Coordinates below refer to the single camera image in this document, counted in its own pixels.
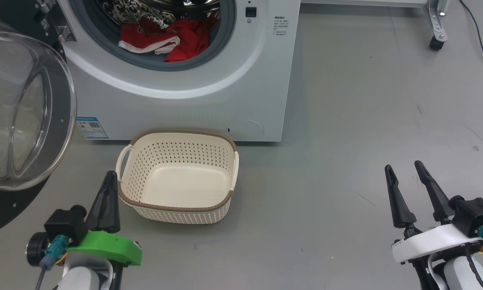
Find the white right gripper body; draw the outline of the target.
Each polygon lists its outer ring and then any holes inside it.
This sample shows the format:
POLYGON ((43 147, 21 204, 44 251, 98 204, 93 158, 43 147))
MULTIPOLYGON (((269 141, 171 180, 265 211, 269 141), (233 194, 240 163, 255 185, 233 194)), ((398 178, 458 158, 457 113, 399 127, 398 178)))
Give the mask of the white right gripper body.
POLYGON ((466 244, 481 247, 482 241, 480 237, 467 237, 453 224, 446 224, 395 242, 391 252, 396 263, 403 263, 466 244))

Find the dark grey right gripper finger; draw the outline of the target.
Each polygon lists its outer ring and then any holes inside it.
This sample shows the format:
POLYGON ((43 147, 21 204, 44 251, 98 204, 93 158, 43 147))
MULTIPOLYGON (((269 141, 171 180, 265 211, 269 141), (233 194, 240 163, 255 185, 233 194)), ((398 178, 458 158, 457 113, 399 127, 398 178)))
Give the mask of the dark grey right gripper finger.
POLYGON ((395 228, 406 229, 417 221, 416 216, 411 213, 402 196, 398 187, 398 179, 391 165, 386 165, 384 171, 392 222, 395 228))
POLYGON ((453 209, 449 206, 449 198, 445 195, 436 180, 431 176, 425 165, 420 161, 415 161, 415 169, 420 182, 427 189, 431 204, 433 206, 433 218, 441 224, 450 224, 451 217, 454 216, 453 209))

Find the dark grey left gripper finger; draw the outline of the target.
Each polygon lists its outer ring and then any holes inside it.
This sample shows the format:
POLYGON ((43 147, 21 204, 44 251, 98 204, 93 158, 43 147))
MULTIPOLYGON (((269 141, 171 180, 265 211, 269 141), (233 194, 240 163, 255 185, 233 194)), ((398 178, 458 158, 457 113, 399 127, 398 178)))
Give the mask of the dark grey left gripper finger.
POLYGON ((108 171, 105 177, 105 231, 111 234, 120 231, 118 175, 115 171, 108 171))
POLYGON ((113 171, 106 173, 86 223, 91 231, 113 232, 113 171))

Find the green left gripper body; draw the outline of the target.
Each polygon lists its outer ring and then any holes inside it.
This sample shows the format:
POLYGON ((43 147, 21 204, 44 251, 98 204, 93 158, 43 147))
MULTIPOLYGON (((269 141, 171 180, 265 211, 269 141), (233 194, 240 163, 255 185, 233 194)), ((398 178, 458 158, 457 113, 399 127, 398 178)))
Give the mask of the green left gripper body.
POLYGON ((80 244, 69 246, 67 252, 81 252, 123 265, 142 264, 142 249, 135 241, 104 231, 89 231, 80 244))

